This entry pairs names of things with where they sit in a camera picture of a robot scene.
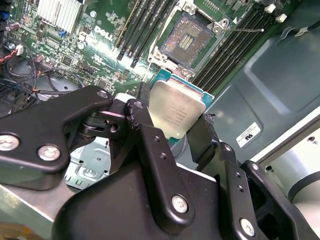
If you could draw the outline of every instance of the gray metal panel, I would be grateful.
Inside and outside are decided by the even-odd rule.
[[[306,16],[311,1],[306,2],[293,18]],[[320,5],[313,5],[307,25],[319,20]],[[217,115],[216,132],[240,162],[251,159],[320,105],[320,31],[277,43],[278,39],[271,38],[260,48],[208,111]],[[240,147],[236,138],[254,122],[261,132]]]

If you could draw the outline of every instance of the chip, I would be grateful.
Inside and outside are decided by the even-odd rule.
[[[62,61],[62,63],[65,64],[65,65],[67,65],[67,66],[70,66],[71,61],[72,61],[72,59],[71,59],[70,57],[65,56],[64,59],[63,59],[63,61]]]
[[[106,87],[106,85],[107,85],[107,83],[105,82],[105,81],[99,81],[98,82],[98,87],[100,87],[100,88],[102,88],[102,89],[104,89],[105,87]]]
[[[212,37],[213,33],[209,29],[184,13],[164,41],[160,52],[190,68]]]

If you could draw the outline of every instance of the connector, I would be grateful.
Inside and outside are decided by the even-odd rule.
[[[283,23],[286,19],[287,19],[287,15],[285,15],[284,13],[282,13],[280,16],[277,16],[276,17],[276,21],[278,22],[278,23]]]
[[[272,14],[275,9],[276,9],[276,5],[270,4],[264,9],[264,11],[268,14]]]
[[[15,47],[15,50],[17,50],[16,55],[20,56],[21,54],[24,53],[24,46],[22,46],[21,44],[17,45]]]

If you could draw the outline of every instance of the capacitor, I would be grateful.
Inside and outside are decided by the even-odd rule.
[[[9,50],[10,52],[16,49],[16,45],[12,42],[6,42],[4,44],[4,48]]]
[[[19,29],[20,27],[21,27],[20,24],[18,22],[15,22],[15,23],[11,23],[11,24],[7,25],[5,27],[5,30],[7,32],[12,32],[12,31]]]
[[[80,41],[80,42],[78,42],[77,46],[78,46],[78,49],[83,50],[83,49],[86,48],[87,42],[86,41]]]
[[[34,59],[34,61],[35,61],[36,63],[41,63],[44,59],[45,59],[45,56],[43,56],[42,54],[40,54],[40,55],[38,55],[38,56]]]

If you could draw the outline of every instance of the black plastic arm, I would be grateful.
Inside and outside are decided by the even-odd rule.
[[[0,183],[34,190],[57,186],[70,163],[69,148],[81,121],[112,103],[109,93],[88,86],[0,118],[0,135],[18,139],[16,148],[0,150]],[[57,148],[58,159],[41,159],[43,146]]]

